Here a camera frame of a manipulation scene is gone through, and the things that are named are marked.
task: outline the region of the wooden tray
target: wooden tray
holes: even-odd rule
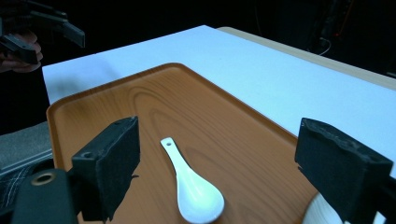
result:
[[[294,135],[179,63],[51,105],[56,166],[69,170],[71,157],[107,125],[134,115],[141,144],[134,173],[140,177],[111,223],[185,223],[174,168],[160,144],[167,136],[191,168],[223,193],[225,208],[216,223],[301,223],[317,193],[294,162]]]

